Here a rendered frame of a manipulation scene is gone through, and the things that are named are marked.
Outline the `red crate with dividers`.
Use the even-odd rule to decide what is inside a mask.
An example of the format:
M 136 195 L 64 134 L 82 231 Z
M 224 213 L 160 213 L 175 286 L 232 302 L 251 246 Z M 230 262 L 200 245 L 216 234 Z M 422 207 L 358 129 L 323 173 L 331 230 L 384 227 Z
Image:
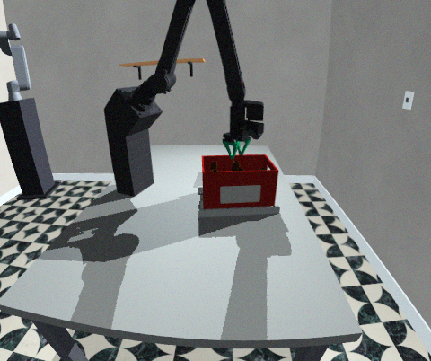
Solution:
M 231 171 L 233 161 L 239 161 L 244 171 Z M 217 162 L 220 172 L 210 172 L 211 162 Z M 234 159 L 211 155 L 202 173 L 204 209 L 275 205 L 278 169 L 265 154 L 236 155 Z

